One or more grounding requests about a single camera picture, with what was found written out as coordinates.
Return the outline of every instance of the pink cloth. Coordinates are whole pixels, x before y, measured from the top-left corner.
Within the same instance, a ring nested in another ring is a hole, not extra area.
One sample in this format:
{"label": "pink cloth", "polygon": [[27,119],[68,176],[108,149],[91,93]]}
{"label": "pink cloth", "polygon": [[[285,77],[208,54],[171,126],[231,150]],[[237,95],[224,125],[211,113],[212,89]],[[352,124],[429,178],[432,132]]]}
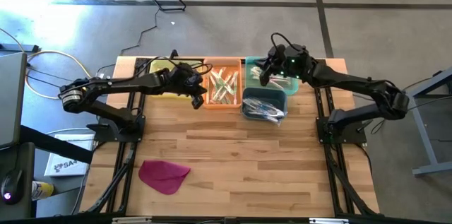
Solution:
{"label": "pink cloth", "polygon": [[166,195],[174,194],[182,185],[190,167],[161,160],[145,160],[138,171],[141,181]]}

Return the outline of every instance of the wooden table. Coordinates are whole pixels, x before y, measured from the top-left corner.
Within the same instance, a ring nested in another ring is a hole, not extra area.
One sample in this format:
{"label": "wooden table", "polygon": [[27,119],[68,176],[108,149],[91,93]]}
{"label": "wooden table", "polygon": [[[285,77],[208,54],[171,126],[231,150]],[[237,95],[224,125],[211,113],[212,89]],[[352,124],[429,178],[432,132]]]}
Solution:
{"label": "wooden table", "polygon": [[[131,76],[135,60],[119,57],[114,77]],[[347,72],[344,59],[326,62],[336,71]],[[332,90],[336,108],[355,106],[351,92]],[[107,103],[125,107],[127,98],[128,94],[109,95]],[[145,134],[138,145],[127,215],[333,216],[325,155],[316,135],[314,90],[300,81],[298,92],[288,101],[289,114],[277,127],[247,120],[239,109],[194,110],[190,100],[148,96]],[[118,143],[106,143],[95,152],[82,211],[110,183],[117,148]],[[351,184],[378,212],[365,155],[354,145],[343,148]],[[179,163],[191,171],[179,191],[168,196],[140,181],[138,169],[144,160]],[[343,190],[338,191],[345,209]],[[121,195],[120,184],[116,205]]]}

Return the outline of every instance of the computer mouse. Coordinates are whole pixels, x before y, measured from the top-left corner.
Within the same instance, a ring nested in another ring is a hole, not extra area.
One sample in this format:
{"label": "computer mouse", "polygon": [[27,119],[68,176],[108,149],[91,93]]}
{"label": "computer mouse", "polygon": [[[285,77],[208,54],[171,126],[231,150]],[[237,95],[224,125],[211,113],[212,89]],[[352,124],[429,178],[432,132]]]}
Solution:
{"label": "computer mouse", "polygon": [[23,196],[23,172],[13,169],[1,181],[1,199],[5,204],[16,204]]}

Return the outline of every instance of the orange bin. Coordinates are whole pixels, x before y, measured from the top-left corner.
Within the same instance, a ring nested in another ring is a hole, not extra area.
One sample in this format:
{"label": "orange bin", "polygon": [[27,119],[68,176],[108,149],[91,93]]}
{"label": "orange bin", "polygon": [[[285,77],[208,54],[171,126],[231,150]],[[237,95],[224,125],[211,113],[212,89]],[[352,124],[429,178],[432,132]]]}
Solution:
{"label": "orange bin", "polygon": [[[203,87],[207,89],[207,93],[204,95],[204,107],[207,109],[226,109],[226,108],[238,108],[242,105],[242,63],[240,59],[234,57],[209,57],[204,59],[204,64],[212,64],[212,71],[204,75]],[[218,79],[214,77],[212,72],[221,74],[221,82],[218,83]],[[238,72],[237,78],[233,81],[234,73]],[[214,83],[217,83],[219,89],[215,89]],[[230,94],[225,86],[222,84],[227,83],[235,94]]]}

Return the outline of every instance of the gray floor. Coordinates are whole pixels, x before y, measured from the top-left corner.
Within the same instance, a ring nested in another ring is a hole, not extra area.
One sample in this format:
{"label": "gray floor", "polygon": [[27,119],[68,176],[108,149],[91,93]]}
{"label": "gray floor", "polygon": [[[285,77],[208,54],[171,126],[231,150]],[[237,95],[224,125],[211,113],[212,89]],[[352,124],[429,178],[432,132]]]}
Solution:
{"label": "gray floor", "polygon": [[[136,44],[140,32],[153,26],[154,6],[52,5],[51,0],[1,0],[0,27],[22,43],[75,55],[91,74],[114,63],[121,50]],[[284,1],[316,0],[188,0]],[[330,3],[452,4],[452,0],[323,0]],[[391,79],[405,87],[452,66],[452,10],[326,9],[335,57],[346,59],[350,73]],[[278,31],[306,45],[315,57],[325,57],[317,8],[188,7],[186,13],[159,13],[158,28],[143,34],[141,46],[124,55],[263,56],[269,35]],[[0,35],[0,42],[9,42]],[[54,54],[36,58],[41,71],[75,79],[83,72],[69,59]],[[64,81],[45,78],[59,85]],[[42,93],[57,89],[32,82]],[[358,105],[364,100],[356,99]],[[43,132],[81,127],[95,118],[68,114],[57,100],[25,91],[24,125]],[[387,216],[452,222],[452,172],[414,178],[411,169],[427,164],[411,115],[388,122],[376,135],[367,133],[368,151],[381,212]],[[442,160],[450,160],[452,143],[434,141]],[[47,154],[37,153],[37,165]],[[68,214],[76,191],[39,202],[38,215]]]}

